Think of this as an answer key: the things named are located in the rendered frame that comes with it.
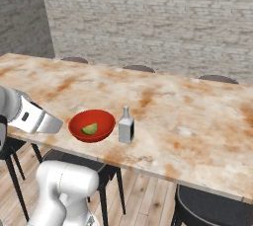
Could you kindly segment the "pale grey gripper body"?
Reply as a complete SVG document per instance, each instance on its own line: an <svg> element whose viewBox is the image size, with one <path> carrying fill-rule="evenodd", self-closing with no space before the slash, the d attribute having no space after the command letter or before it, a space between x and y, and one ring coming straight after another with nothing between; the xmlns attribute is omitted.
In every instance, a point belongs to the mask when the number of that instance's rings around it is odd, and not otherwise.
<svg viewBox="0 0 253 226"><path fill-rule="evenodd" d="M55 134L57 133L63 125L63 121L58 119L57 117L45 113L40 123L37 132L39 133L47 133L47 134Z"/></svg>

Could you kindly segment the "black stool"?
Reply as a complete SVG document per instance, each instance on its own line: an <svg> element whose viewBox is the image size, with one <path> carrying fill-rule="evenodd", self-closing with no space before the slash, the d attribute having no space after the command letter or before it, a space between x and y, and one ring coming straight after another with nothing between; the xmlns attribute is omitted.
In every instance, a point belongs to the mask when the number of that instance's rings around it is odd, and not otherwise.
<svg viewBox="0 0 253 226"><path fill-rule="evenodd" d="M21 167L20 161L18 159L18 156L17 156L17 152L25 144L26 144L25 141L19 140L19 139L16 139L16 138L12 138L12 137L8 137L6 143L0 142L0 160L3 160L7 165L7 169L9 171L9 174L10 174L13 186L15 188L17 197L20 201L23 213L25 215L26 220L29 220L29 214L28 214L28 211L27 211L27 207L25 205L24 198L23 198L23 195L22 195L22 192L21 192L21 189L20 189L20 185L19 185L19 182L18 182L18 178L17 178L16 172L15 172L15 169L14 169L14 165L12 163L12 158L14 158L14 160L16 162L16 165L18 167L18 170L21 174L21 177L22 177L23 180L25 180L26 178L25 178L23 169Z"/></svg>
<svg viewBox="0 0 253 226"><path fill-rule="evenodd" d="M92 170L95 170L99 175L99 187L98 191L100 194L101 201L101 210L103 215L104 226L109 226L108 224L108 210L107 210L107 198L106 198L106 185L108 181L111 181L114 176L117 176L119 192L122 202L123 213L126 213L124 190L123 190L123 181L122 181L122 172L119 167L103 164L97 161L89 160L86 158L78 157L68 153L63 153L50 149L43 157L44 161L47 160L59 160L62 162L77 164L80 166L88 167Z"/></svg>
<svg viewBox="0 0 253 226"><path fill-rule="evenodd" d="M171 226L253 226L253 204L177 185Z"/></svg>

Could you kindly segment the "red bowl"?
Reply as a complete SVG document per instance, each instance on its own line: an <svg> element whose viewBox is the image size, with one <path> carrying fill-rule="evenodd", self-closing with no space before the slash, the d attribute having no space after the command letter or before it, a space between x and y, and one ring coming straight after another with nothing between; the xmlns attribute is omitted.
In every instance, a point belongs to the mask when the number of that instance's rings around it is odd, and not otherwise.
<svg viewBox="0 0 253 226"><path fill-rule="evenodd" d="M97 131L93 134L85 134L83 127L97 124ZM103 110L87 110L76 114L68 123L70 133L82 142L94 143L107 138L116 125L114 116Z"/></svg>

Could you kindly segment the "grey liquor bottle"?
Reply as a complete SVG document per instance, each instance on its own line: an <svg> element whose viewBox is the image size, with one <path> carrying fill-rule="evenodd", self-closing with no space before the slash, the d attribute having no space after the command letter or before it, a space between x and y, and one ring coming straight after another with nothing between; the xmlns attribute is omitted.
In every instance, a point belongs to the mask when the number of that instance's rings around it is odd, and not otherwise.
<svg viewBox="0 0 253 226"><path fill-rule="evenodd" d="M130 144L134 138L134 118L129 115L128 106L124 106L123 116L119 120L119 141Z"/></svg>

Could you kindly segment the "green lemon wedge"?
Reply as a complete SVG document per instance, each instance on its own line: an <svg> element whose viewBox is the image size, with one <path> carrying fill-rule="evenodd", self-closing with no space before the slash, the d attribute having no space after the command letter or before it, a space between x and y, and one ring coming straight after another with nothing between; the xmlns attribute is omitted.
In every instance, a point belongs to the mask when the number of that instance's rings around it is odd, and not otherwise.
<svg viewBox="0 0 253 226"><path fill-rule="evenodd" d="M86 125L85 127L81 128L81 131L86 135L92 135L97 132L98 124L96 122Z"/></svg>

